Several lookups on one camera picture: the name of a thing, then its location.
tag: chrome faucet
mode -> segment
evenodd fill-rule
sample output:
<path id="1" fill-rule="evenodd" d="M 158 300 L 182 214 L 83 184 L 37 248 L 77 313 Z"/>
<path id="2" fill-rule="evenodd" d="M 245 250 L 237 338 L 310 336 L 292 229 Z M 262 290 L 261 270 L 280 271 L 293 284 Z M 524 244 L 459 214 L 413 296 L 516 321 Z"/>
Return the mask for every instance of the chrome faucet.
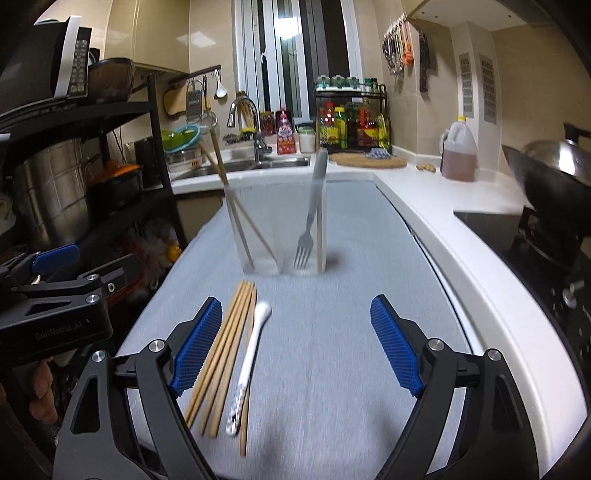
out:
<path id="1" fill-rule="evenodd" d="M 236 124 L 236 108 L 242 102 L 246 102 L 246 104 L 251 108 L 252 114 L 255 117 L 255 161 L 260 163 L 265 155 L 269 155 L 273 152 L 273 149 L 267 145 L 265 142 L 265 138 L 261 133 L 261 119 L 259 117 L 258 108 L 250 98 L 247 96 L 240 96 L 236 100 L 232 102 L 230 105 L 230 114 L 228 115 L 228 127 L 233 128 Z"/>

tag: fork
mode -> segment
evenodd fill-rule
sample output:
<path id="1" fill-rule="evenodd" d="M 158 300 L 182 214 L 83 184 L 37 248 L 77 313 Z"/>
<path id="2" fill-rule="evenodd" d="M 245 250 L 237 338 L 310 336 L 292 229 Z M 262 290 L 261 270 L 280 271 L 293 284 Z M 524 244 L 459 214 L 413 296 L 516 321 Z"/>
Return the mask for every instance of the fork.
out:
<path id="1" fill-rule="evenodd" d="M 297 250 L 295 251 L 294 269 L 304 270 L 308 265 L 308 259 L 312 249 L 314 248 L 314 239 L 310 233 L 314 218 L 316 217 L 316 210 L 322 196 L 323 180 L 326 177 L 326 166 L 328 164 L 329 153 L 325 148 L 321 148 L 316 155 L 316 164 L 314 165 L 314 172 L 312 173 L 312 187 L 310 189 L 310 201 L 308 203 L 308 216 L 306 217 L 306 231 L 301 234 L 297 242 Z"/>

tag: grater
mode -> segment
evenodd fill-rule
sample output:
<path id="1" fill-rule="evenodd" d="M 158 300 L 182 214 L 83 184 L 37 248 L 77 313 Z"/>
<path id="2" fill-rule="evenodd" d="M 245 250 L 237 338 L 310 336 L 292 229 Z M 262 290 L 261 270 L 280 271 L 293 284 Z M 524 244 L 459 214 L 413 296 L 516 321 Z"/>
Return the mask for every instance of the grater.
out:
<path id="1" fill-rule="evenodd" d="M 189 86 L 187 88 L 187 108 L 185 110 L 185 116 L 187 123 L 199 121 L 202 117 L 202 96 L 203 86 L 199 80 L 190 79 Z"/>

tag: kitchen sink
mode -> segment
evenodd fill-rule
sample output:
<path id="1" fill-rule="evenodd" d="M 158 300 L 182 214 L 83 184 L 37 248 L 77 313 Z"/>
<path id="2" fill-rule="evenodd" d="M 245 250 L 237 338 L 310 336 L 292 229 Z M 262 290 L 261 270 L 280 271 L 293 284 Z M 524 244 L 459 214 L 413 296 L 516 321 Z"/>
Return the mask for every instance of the kitchen sink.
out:
<path id="1" fill-rule="evenodd" d="M 256 163 L 254 160 L 239 160 L 224 163 L 227 173 L 248 170 L 263 170 L 266 168 L 287 168 L 287 167 L 307 167 L 310 165 L 310 157 L 288 157 L 278 158 L 277 160 L 263 160 Z M 175 180 L 192 179 L 194 177 L 205 177 L 207 175 L 216 175 L 216 169 L 212 165 L 195 168 L 183 173 Z"/>

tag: vent grille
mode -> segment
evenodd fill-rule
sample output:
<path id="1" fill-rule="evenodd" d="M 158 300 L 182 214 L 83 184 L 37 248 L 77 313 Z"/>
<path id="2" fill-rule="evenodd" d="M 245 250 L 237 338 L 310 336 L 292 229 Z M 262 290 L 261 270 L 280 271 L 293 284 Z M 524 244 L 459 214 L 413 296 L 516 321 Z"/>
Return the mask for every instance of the vent grille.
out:
<path id="1" fill-rule="evenodd" d="M 474 90 L 472 88 L 472 68 L 470 55 L 460 55 L 460 72 L 462 75 L 462 105 L 464 116 L 474 118 Z"/>
<path id="2" fill-rule="evenodd" d="M 496 125 L 495 72 L 492 60 L 480 55 L 482 85 L 484 89 L 484 121 Z"/>

